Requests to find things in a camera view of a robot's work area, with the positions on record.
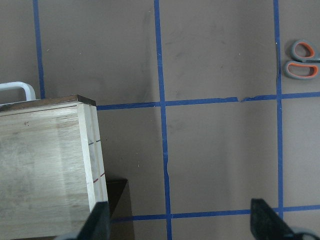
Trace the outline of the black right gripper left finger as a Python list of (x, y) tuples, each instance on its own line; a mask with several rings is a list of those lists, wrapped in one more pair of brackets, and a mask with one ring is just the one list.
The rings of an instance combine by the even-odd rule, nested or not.
[(77, 240), (109, 240), (110, 209), (107, 201), (97, 202), (78, 233)]

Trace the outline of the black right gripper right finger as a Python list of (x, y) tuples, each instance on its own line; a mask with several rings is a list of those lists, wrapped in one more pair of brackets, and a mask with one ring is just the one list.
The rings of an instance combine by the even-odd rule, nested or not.
[(293, 231), (262, 198), (250, 202), (250, 231), (256, 240), (292, 240)]

